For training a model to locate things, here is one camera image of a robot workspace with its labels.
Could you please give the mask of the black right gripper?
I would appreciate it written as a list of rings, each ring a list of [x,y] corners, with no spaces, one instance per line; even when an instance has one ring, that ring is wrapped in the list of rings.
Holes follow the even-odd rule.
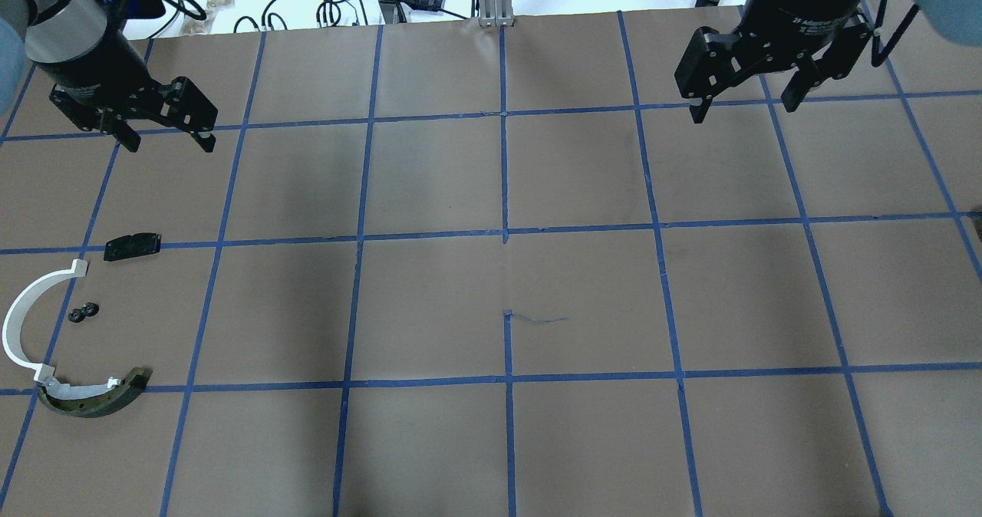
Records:
[[[862,0],[746,0],[731,32],[700,27],[674,70],[690,117],[702,124],[727,88],[758,74],[793,71],[781,101],[793,113],[814,88],[852,72],[873,37]]]

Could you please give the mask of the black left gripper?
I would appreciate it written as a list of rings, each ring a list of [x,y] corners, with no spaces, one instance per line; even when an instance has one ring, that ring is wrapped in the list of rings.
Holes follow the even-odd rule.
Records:
[[[108,30],[84,54],[51,63],[54,86],[49,101],[81,131],[115,137],[137,153],[141,136],[130,120],[150,120],[196,138],[204,153],[213,153],[212,132],[218,110],[188,77],[157,81],[143,57],[118,30]]]

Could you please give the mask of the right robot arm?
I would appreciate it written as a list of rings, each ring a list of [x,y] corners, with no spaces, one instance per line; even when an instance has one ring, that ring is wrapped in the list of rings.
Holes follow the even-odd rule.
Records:
[[[947,41],[978,46],[980,10],[981,0],[746,0],[732,31],[694,31],[674,80],[701,124],[727,88],[792,71],[781,101],[793,112],[824,81],[848,77],[866,48],[883,64],[919,14]]]

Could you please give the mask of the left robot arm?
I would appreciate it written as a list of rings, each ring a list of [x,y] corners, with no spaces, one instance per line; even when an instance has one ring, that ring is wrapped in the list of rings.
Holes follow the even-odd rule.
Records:
[[[129,21],[160,18],[168,7],[206,18],[194,0],[2,0],[2,110],[32,63],[53,80],[49,101],[79,130],[134,152],[141,139],[130,120],[150,120],[188,133],[210,153],[216,106],[188,77],[155,80],[124,34]]]

